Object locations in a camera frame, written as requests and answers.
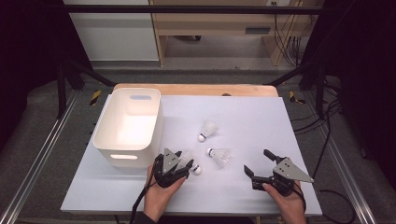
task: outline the human hand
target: human hand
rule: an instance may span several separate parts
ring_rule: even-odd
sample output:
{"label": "human hand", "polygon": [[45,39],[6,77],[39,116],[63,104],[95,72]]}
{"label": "human hand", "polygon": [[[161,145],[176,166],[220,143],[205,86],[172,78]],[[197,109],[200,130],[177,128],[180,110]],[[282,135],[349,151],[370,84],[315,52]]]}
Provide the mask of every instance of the human hand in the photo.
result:
{"label": "human hand", "polygon": [[[148,176],[147,181],[149,181],[149,176],[151,174],[153,165],[151,164],[148,167]],[[186,177],[180,178],[173,185],[169,186],[166,189],[161,188],[158,184],[154,184],[150,188],[145,195],[145,206],[143,212],[151,218],[153,221],[158,222],[160,217],[163,215],[163,212],[166,209],[169,201],[172,196],[176,193],[178,189],[180,189],[181,185],[186,180]],[[150,185],[155,183],[155,177],[152,177]]]}
{"label": "human hand", "polygon": [[[300,181],[295,181],[295,184],[300,187]],[[304,216],[304,204],[300,196],[293,192],[291,195],[284,197],[271,185],[263,184],[262,186],[276,202],[280,209],[280,215],[286,223],[306,223]],[[294,186],[294,189],[301,193],[299,188]]]}

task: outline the white table surface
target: white table surface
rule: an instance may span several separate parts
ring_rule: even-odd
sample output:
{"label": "white table surface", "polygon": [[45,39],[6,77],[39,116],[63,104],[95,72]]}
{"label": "white table surface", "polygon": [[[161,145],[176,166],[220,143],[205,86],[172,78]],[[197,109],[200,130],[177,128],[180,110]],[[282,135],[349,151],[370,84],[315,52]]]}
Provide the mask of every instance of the white table surface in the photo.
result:
{"label": "white table surface", "polygon": [[[279,214],[263,191],[253,190],[244,164],[255,175],[270,176],[276,166],[263,155],[269,149],[306,167],[280,97],[163,95],[163,138],[172,151],[192,150],[203,171],[190,174],[165,211],[168,215],[259,216]],[[197,140],[206,119],[219,130],[203,143]],[[208,147],[229,148],[223,169],[205,154]],[[146,181],[147,169],[111,166],[92,144],[87,146],[61,210],[73,214],[130,214]],[[307,216],[321,215],[312,184],[302,182]],[[143,210],[144,200],[138,211]]]}

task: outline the black sleeve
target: black sleeve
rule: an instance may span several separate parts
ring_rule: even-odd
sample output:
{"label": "black sleeve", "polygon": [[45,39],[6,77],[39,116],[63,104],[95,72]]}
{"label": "black sleeve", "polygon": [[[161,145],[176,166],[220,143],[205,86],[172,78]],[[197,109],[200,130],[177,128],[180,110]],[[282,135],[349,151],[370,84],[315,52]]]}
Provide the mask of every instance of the black sleeve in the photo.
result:
{"label": "black sleeve", "polygon": [[139,213],[136,216],[136,220],[134,221],[134,224],[156,224],[156,222],[151,220],[151,218],[146,216],[146,214]]}

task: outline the badminton shuttlecock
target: badminton shuttlecock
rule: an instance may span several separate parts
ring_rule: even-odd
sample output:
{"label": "badminton shuttlecock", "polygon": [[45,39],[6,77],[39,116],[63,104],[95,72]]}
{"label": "badminton shuttlecock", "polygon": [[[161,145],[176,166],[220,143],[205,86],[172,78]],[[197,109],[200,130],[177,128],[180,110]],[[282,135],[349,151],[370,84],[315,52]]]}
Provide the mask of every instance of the badminton shuttlecock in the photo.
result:
{"label": "badminton shuttlecock", "polygon": [[206,150],[208,156],[218,164],[219,167],[223,168],[225,163],[230,159],[231,150],[227,148],[208,148]]}
{"label": "badminton shuttlecock", "polygon": [[198,135],[198,140],[204,142],[208,136],[215,133],[218,129],[218,125],[213,120],[206,120],[201,133]]}
{"label": "badminton shuttlecock", "polygon": [[202,168],[201,168],[201,166],[199,166],[197,164],[191,151],[189,151],[189,150],[183,151],[181,153],[181,156],[179,157],[179,163],[177,165],[177,170],[179,168],[186,167],[187,163],[189,163],[189,161],[191,161],[191,160],[193,160],[193,163],[192,163],[192,167],[190,168],[190,170],[193,171],[196,175],[200,175],[202,172]]}

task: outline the black cable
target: black cable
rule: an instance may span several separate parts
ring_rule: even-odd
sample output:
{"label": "black cable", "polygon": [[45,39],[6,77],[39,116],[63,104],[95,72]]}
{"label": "black cable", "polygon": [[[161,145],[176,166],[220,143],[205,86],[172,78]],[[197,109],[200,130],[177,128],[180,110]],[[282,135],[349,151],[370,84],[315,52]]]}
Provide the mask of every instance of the black cable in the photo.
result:
{"label": "black cable", "polygon": [[314,22],[311,20],[311,22],[309,22],[309,24],[305,27],[305,29],[301,33],[300,38],[304,37],[308,33],[309,29],[311,29],[313,24],[314,24]]}
{"label": "black cable", "polygon": [[309,119],[309,118],[311,118],[311,117],[313,117],[313,116],[315,116],[315,114],[311,114],[311,115],[309,115],[309,116],[307,116],[307,117],[305,117],[305,118],[302,118],[302,119],[291,119],[291,120],[290,120],[290,122],[294,122],[294,121],[300,121],[300,120]]}
{"label": "black cable", "polygon": [[291,52],[292,52],[294,58],[296,59],[296,65],[297,65],[296,37],[295,36],[293,37],[293,41],[291,44]]}
{"label": "black cable", "polygon": [[[332,112],[332,114],[330,114],[330,117],[332,117],[334,114],[336,114],[336,113],[339,112],[339,111],[341,111],[341,109],[337,109],[336,111]],[[324,120],[323,122],[321,122],[319,125],[317,125],[317,126],[311,128],[311,129],[309,129],[309,130],[307,130],[307,131],[305,131],[305,132],[303,132],[303,133],[296,133],[295,135],[300,135],[300,134],[304,134],[304,133],[309,133],[309,132],[311,132],[312,130],[315,130],[316,128],[322,126],[326,121],[327,121],[327,120],[325,119],[325,120]]]}
{"label": "black cable", "polygon": [[298,54],[298,52],[297,52],[297,41],[298,41],[298,39],[296,39],[296,38],[298,38],[298,37],[296,37],[296,36],[294,36],[293,37],[293,45],[292,45],[292,50],[293,50],[293,55],[294,55],[294,57],[297,57],[297,54]]}
{"label": "black cable", "polygon": [[312,174],[312,178],[313,178],[313,179],[315,179],[315,176],[317,175],[319,165],[320,165],[320,163],[321,163],[321,160],[323,159],[324,151],[325,151],[325,149],[326,149],[326,147],[327,147],[327,144],[328,144],[328,142],[329,142],[329,139],[330,139],[331,128],[330,128],[330,116],[329,116],[329,111],[330,111],[330,110],[332,109],[332,107],[334,106],[334,105],[332,105],[332,104],[333,104],[334,102],[336,102],[336,101],[338,101],[338,99],[332,101],[332,102],[329,104],[329,106],[327,107],[326,113],[325,113],[325,115],[327,116],[327,120],[326,120],[326,121],[327,121],[327,125],[328,125],[328,131],[327,131],[327,135],[326,135],[326,140],[325,140],[325,142],[324,142],[324,144],[323,144],[323,147],[322,147],[322,149],[321,149],[321,151],[320,151],[320,156],[319,156],[319,159],[318,159],[317,166],[316,166],[316,168],[315,168],[314,173]]}
{"label": "black cable", "polygon": [[[330,123],[330,113],[329,113],[329,111],[332,109],[332,107],[334,107],[334,106],[336,106],[336,105],[338,105],[339,103],[337,103],[337,104],[335,104],[335,105],[333,105],[333,103],[335,103],[335,102],[337,102],[338,101],[338,99],[336,99],[336,100],[334,100],[334,101],[332,101],[330,104],[329,104],[329,106],[328,106],[328,108],[327,108],[327,111],[326,111],[326,116],[327,116],[327,125],[328,125],[328,132],[327,132],[327,135],[326,135],[326,140],[325,140],[325,143],[323,144],[323,147],[322,147],[322,150],[321,150],[321,152],[320,152],[320,156],[319,156],[319,159],[318,159],[318,163],[317,163],[317,166],[316,166],[316,168],[315,168],[315,171],[314,171],[314,173],[312,174],[312,178],[313,179],[315,179],[315,177],[316,177],[316,175],[317,175],[317,172],[318,172],[318,168],[319,168],[319,165],[320,165],[320,163],[321,163],[321,161],[322,161],[322,159],[323,159],[323,155],[324,155],[324,151],[325,151],[325,149],[326,149],[326,146],[327,146],[327,144],[328,144],[328,142],[329,142],[329,139],[330,139],[330,133],[331,133],[331,123]],[[344,195],[342,195],[341,193],[339,193],[339,192],[336,192],[336,191],[334,191],[334,190],[330,190],[330,189],[320,189],[319,190],[319,192],[330,192],[330,193],[334,193],[334,194],[336,194],[336,195],[338,195],[338,196],[340,196],[341,198],[343,198],[347,203],[348,203],[348,205],[351,207],[351,209],[352,209],[352,219],[350,219],[348,222],[339,222],[339,221],[337,221],[337,220],[335,220],[335,219],[333,219],[333,218],[331,218],[331,217],[329,217],[329,216],[327,216],[326,214],[322,214],[324,217],[326,217],[327,219],[329,219],[330,221],[332,221],[332,222],[334,222],[334,223],[336,223],[336,224],[350,224],[350,223],[352,223],[354,220],[355,220],[355,218],[356,218],[356,214],[355,214],[355,210],[354,210],[354,208],[353,208],[353,206],[352,206],[352,203],[349,201],[349,199],[347,198],[347,197],[345,197]]]}
{"label": "black cable", "polygon": [[283,28],[285,28],[286,23],[288,23],[288,20],[290,19],[291,14],[288,16],[288,18],[286,19],[285,23],[283,23],[282,27],[280,28],[280,32],[282,32],[282,35],[285,35],[283,33]]}
{"label": "black cable", "polygon": [[335,87],[332,83],[330,83],[330,82],[327,80],[327,78],[324,79],[324,82],[325,82],[325,84],[326,84],[326,87],[332,89],[333,91],[335,91],[335,92],[337,92],[337,93],[338,93],[339,91],[341,91],[341,88]]}
{"label": "black cable", "polygon": [[283,51],[283,49],[285,49],[285,45],[283,44],[283,41],[280,40],[280,43],[282,44],[282,48],[281,48],[281,47],[279,46],[279,44],[277,43],[277,40],[276,40],[276,33],[277,33],[277,35],[279,36],[279,38],[281,38],[281,36],[280,36],[280,33],[279,33],[278,29],[277,29],[277,19],[276,19],[276,17],[277,17],[277,15],[274,14],[274,19],[275,19],[274,40],[275,40],[275,43],[276,43],[277,47],[279,48],[280,52],[282,53],[283,57],[286,59],[286,61],[287,61],[288,63],[290,63],[290,64],[293,64],[293,63],[291,63],[291,62],[289,61],[287,55],[286,55],[285,52]]}
{"label": "black cable", "polygon": [[330,88],[332,91],[329,91],[328,90],[328,88],[325,88],[324,90],[326,91],[326,92],[328,92],[329,94],[331,94],[331,95],[333,95],[333,96],[337,96],[337,92],[336,91],[334,91],[332,88]]}
{"label": "black cable", "polygon": [[154,160],[153,168],[152,168],[151,174],[148,178],[148,182],[146,183],[145,187],[143,187],[142,191],[140,192],[139,196],[136,199],[136,202],[134,203],[134,206],[132,207],[131,219],[129,220],[129,224],[134,223],[134,218],[136,217],[137,206],[139,206],[140,202],[142,201],[143,197],[146,195],[149,188],[157,183],[157,182],[154,182],[153,184],[150,184],[152,177],[154,177],[154,167],[157,164],[157,162],[158,162],[158,157],[155,158],[155,160]]}
{"label": "black cable", "polygon": [[286,48],[285,48],[285,53],[286,53],[286,56],[288,57],[288,60],[291,61],[291,63],[292,63],[293,65],[296,65],[296,64],[293,62],[293,59],[290,57],[290,41],[291,41],[291,36],[289,36],[289,40],[288,40],[287,45],[286,45]]}
{"label": "black cable", "polygon": [[296,54],[296,64],[299,65],[299,59],[300,59],[300,44],[301,44],[301,38],[297,37],[297,54]]}
{"label": "black cable", "polygon": [[337,221],[337,220],[335,220],[335,219],[333,219],[333,218],[331,218],[331,217],[329,217],[329,216],[327,216],[326,214],[323,213],[322,215],[323,215],[324,217],[326,217],[326,218],[329,219],[331,222],[336,223],[336,224],[350,224],[350,223],[353,223],[353,222],[355,221],[355,218],[356,218],[355,210],[353,209],[352,203],[349,201],[349,199],[348,199],[346,196],[342,195],[341,193],[339,193],[339,192],[337,192],[337,191],[335,191],[335,190],[331,190],[331,189],[320,189],[319,192],[320,192],[320,193],[323,193],[323,192],[333,193],[333,194],[336,194],[336,195],[340,196],[342,199],[344,199],[344,200],[347,202],[347,204],[349,205],[349,207],[352,209],[352,218],[351,218],[348,222],[340,222],[340,221]]}
{"label": "black cable", "polygon": [[305,197],[304,197],[303,191],[301,190],[300,186],[298,186],[298,185],[294,182],[294,186],[297,186],[297,188],[300,190],[300,192],[299,192],[298,190],[296,190],[296,189],[294,188],[294,186],[291,188],[290,186],[286,185],[286,184],[283,183],[282,181],[279,181],[279,180],[276,180],[276,179],[275,179],[275,182],[276,182],[277,184],[282,185],[283,187],[286,187],[287,189],[290,189],[290,190],[293,191],[294,193],[296,193],[296,194],[301,198],[301,200],[303,201],[303,208],[304,208],[304,212],[305,212],[305,210],[306,210],[306,201],[305,201]]}
{"label": "black cable", "polygon": [[[328,110],[326,113],[325,113],[325,115],[326,114],[328,114],[328,113],[332,113],[333,111],[331,111],[331,110]],[[312,123],[310,123],[310,124],[308,124],[308,125],[306,125],[306,126],[304,126],[303,128],[299,128],[299,129],[296,129],[296,130],[293,130],[295,133],[296,132],[299,132],[299,131],[302,131],[302,130],[304,130],[304,129],[307,129],[307,128],[309,128],[309,127],[311,127],[312,125],[314,125],[316,122],[318,122],[318,121],[320,121],[320,119],[316,119],[315,121],[313,121]]]}
{"label": "black cable", "polygon": [[117,223],[117,224],[120,224],[120,219],[119,219],[119,216],[117,216],[117,215],[114,215],[114,218],[116,219],[116,223]]}

